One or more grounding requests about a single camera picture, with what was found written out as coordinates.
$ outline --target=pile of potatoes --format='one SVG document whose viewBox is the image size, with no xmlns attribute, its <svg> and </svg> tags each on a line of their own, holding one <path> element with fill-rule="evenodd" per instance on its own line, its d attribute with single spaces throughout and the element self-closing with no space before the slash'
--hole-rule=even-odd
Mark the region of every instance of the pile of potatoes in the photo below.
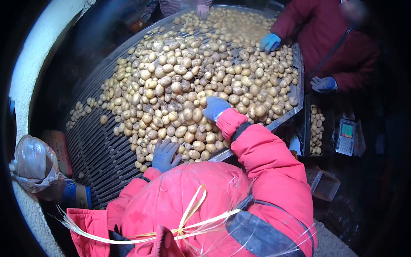
<svg viewBox="0 0 411 257">
<path fill-rule="evenodd" d="M 100 107 L 103 102 L 101 100 L 96 101 L 94 98 L 89 97 L 87 99 L 87 105 L 83 106 L 83 104 L 79 101 L 76 103 L 76 106 L 73 110 L 70 111 L 71 118 L 66 123 L 67 130 L 73 129 L 76 123 L 79 121 L 81 117 L 90 114 L 94 107 Z"/>
<path fill-rule="evenodd" d="M 315 104 L 311 105 L 311 140 L 309 146 L 309 152 L 311 155 L 320 155 L 321 154 L 321 146 L 323 139 L 323 122 L 326 119 L 324 118 L 323 114 L 321 113 L 321 109 L 317 107 Z"/>
<path fill-rule="evenodd" d="M 275 19 L 210 10 L 207 20 L 194 11 L 175 18 L 176 31 L 149 31 L 128 50 L 128 57 L 117 60 L 112 77 L 101 85 L 100 105 L 119 124 L 113 133 L 129 137 L 141 172 L 152 161 L 157 140 L 178 142 L 177 152 L 188 163 L 207 161 L 215 151 L 230 147 L 203 116 L 207 97 L 228 101 L 249 122 L 261 125 L 298 104 L 287 95 L 290 84 L 298 84 L 292 48 L 283 45 L 268 55 L 260 51 L 260 39 Z M 201 34 L 195 36 L 198 29 Z M 103 115 L 100 123 L 107 120 Z"/>
</svg>

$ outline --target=digital scale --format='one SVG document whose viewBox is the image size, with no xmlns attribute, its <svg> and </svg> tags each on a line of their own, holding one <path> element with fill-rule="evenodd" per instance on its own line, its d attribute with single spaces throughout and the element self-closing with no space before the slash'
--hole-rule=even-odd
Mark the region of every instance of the digital scale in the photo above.
<svg viewBox="0 0 411 257">
<path fill-rule="evenodd" d="M 348 156 L 353 155 L 356 123 L 350 120 L 341 119 L 339 122 L 339 135 L 335 151 Z"/>
</svg>

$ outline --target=potato sorting table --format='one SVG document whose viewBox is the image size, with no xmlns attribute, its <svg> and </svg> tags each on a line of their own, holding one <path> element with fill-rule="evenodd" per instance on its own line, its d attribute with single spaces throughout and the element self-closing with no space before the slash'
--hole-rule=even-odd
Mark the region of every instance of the potato sorting table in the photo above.
<svg viewBox="0 0 411 257">
<path fill-rule="evenodd" d="M 229 5 L 214 5 L 214 7 L 224 7 L 226 9 L 237 9 L 241 12 L 253 12 L 264 15 L 266 18 L 275 18 L 273 14 L 269 14 L 263 11 L 229 6 Z M 88 78 L 81 84 L 80 88 L 82 92 L 79 94 L 79 98 L 76 99 L 85 104 L 88 97 L 94 97 L 98 99 L 101 94 L 100 86 L 104 81 L 111 77 L 113 74 L 113 68 L 116 66 L 116 61 L 119 57 L 127 57 L 127 51 L 136 46 L 143 36 L 148 31 L 153 30 L 155 27 L 163 26 L 166 31 L 171 30 L 172 26 L 175 26 L 173 31 L 178 31 L 178 35 L 188 37 L 189 35 L 184 32 L 180 32 L 183 24 L 175 25 L 173 23 L 174 18 L 188 13 L 193 8 L 187 8 L 179 13 L 169 16 L 163 20 L 160 20 L 150 27 L 140 31 L 116 50 L 114 50 L 106 59 L 104 59 L 96 69 L 88 76 Z M 195 36 L 200 36 L 199 28 L 194 32 Z M 294 96 L 298 105 L 292 110 L 286 112 L 280 118 L 273 120 L 272 123 L 266 125 L 266 127 L 273 131 L 275 128 L 286 122 L 289 118 L 294 116 L 302 109 L 303 96 L 304 96 L 304 65 L 301 58 L 301 51 L 298 43 L 292 44 L 293 49 L 293 68 L 298 70 L 298 84 L 290 84 L 291 91 L 288 95 Z M 232 50 L 233 56 L 236 57 L 241 49 Z M 108 116 L 108 122 L 105 125 L 100 124 L 100 116 Z M 67 114 L 65 120 L 70 119 L 70 114 Z M 61 130 L 65 131 L 67 150 L 69 154 L 70 163 L 73 169 L 73 178 L 88 187 L 91 188 L 92 193 L 92 205 L 94 209 L 102 209 L 107 204 L 118 197 L 120 191 L 135 177 L 141 177 L 143 174 L 135 167 L 136 154 L 130 150 L 130 143 L 127 137 L 116 137 L 113 134 L 113 128 L 118 123 L 114 120 L 114 115 L 111 111 L 102 108 L 93 108 L 91 113 L 76 123 L 75 127 L 66 131 L 65 124 L 61 126 Z M 223 161 L 232 156 L 233 152 L 230 149 L 222 149 L 213 153 L 209 161 Z"/>
</svg>

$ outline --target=cardboard box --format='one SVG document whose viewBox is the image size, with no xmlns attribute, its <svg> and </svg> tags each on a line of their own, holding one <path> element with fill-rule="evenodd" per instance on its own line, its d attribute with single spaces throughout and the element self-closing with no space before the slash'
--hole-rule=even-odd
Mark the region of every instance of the cardboard box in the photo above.
<svg viewBox="0 0 411 257">
<path fill-rule="evenodd" d="M 90 188 L 77 182 L 67 181 L 62 203 L 68 208 L 91 209 Z"/>
<path fill-rule="evenodd" d="M 71 178 L 73 171 L 67 154 L 66 136 L 61 131 L 44 130 L 41 139 L 54 150 L 61 172 Z"/>
</svg>

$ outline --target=plastic bag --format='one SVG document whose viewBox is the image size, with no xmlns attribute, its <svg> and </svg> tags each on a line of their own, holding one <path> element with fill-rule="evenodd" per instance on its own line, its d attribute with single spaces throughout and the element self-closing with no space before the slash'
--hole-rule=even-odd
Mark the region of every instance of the plastic bag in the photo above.
<svg viewBox="0 0 411 257">
<path fill-rule="evenodd" d="M 63 194 L 66 177 L 59 170 L 53 149 L 42 140 L 23 136 L 14 151 L 11 166 L 17 182 L 36 197 L 50 201 Z"/>
</svg>

